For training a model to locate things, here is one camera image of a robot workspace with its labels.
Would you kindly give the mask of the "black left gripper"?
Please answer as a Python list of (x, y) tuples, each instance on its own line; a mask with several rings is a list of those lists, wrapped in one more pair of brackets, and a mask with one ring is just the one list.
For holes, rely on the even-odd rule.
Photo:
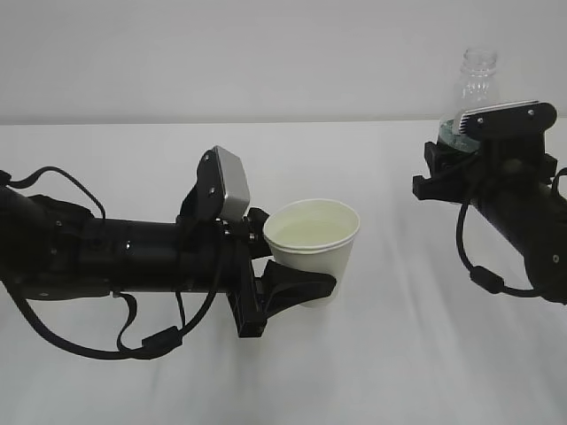
[(196, 212), (181, 209), (176, 223), (183, 230), (183, 248), (194, 256), (190, 280), (205, 285), (206, 298), (179, 333), (189, 334), (223, 292), (241, 338), (262, 336), (269, 318), (296, 305), (328, 298), (337, 285), (330, 274), (301, 271), (269, 260), (260, 278), (252, 262), (271, 255), (264, 236), (269, 214), (252, 207), (240, 221), (198, 220)]

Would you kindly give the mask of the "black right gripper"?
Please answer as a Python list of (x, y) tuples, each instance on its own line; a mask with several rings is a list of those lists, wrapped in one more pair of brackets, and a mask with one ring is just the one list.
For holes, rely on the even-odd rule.
[(412, 177), (412, 192), (418, 200), (460, 203), (467, 208), (497, 189), (549, 185), (558, 169), (557, 159), (546, 153), (544, 135), (490, 137), (485, 141), (465, 136), (462, 150), (467, 156), (440, 141), (424, 145), (430, 177)]

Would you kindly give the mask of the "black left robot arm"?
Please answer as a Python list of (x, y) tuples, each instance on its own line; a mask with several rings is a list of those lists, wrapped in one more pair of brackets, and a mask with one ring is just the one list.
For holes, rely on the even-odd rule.
[(327, 273), (276, 262), (254, 208), (238, 221), (186, 209), (173, 223), (112, 220), (46, 196), (1, 190), (1, 277), (33, 300), (102, 298), (114, 292), (226, 295), (237, 334), (255, 338), (268, 320), (326, 298)]

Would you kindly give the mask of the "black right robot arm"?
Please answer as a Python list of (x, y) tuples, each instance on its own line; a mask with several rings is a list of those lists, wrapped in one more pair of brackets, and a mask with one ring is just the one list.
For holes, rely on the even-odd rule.
[[(546, 152), (543, 136), (488, 142), (466, 153), (442, 142), (424, 145), (430, 175), (416, 175), (419, 200), (458, 205), (455, 244), (470, 279), (492, 294), (566, 302), (566, 199), (559, 181), (566, 175)], [(465, 251), (467, 212), (478, 213), (524, 261), (529, 288), (508, 286), (496, 273), (475, 264)]]

